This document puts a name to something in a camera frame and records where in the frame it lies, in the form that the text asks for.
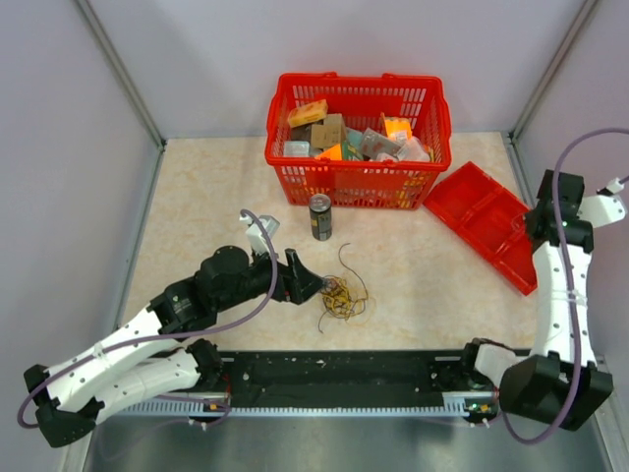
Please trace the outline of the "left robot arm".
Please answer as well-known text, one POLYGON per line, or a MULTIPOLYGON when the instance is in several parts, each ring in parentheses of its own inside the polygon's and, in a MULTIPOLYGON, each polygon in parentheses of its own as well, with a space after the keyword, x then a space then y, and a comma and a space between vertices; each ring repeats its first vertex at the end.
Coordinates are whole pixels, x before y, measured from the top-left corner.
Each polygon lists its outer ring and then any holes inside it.
POLYGON ((172 391, 210 391, 222 381, 223 361, 205 338, 220 313, 261 298, 301 305, 322 290, 293 249, 280 263, 270 253, 249 256, 224 246, 191 277, 169 285, 134 318, 84 353, 24 373, 36 428, 63 447, 110 416, 172 391))

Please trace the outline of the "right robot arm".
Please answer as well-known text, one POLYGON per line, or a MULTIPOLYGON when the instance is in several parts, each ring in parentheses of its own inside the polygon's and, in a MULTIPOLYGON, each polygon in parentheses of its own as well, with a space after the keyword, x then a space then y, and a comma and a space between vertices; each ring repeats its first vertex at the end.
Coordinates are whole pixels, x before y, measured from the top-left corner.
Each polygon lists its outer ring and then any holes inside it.
POLYGON ((622 220, 627 208, 615 178, 587 197, 581 176, 547 170, 537 203, 523 216, 538 282, 538 321, 530 354, 475 338, 463 351, 458 374, 472 389, 490 383, 503 415, 576 431, 613 392, 599 370, 588 327, 587 278, 594 231, 622 220))

